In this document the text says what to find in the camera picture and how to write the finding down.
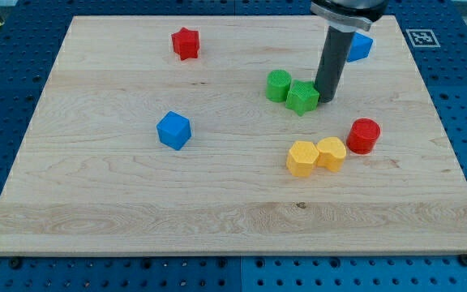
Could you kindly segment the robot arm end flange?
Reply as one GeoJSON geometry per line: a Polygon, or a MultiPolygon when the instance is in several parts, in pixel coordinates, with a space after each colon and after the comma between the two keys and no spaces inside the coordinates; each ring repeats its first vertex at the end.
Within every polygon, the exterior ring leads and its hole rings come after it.
{"type": "Polygon", "coordinates": [[[311,0],[311,13],[342,32],[368,32],[388,7],[388,0],[311,0]]]}

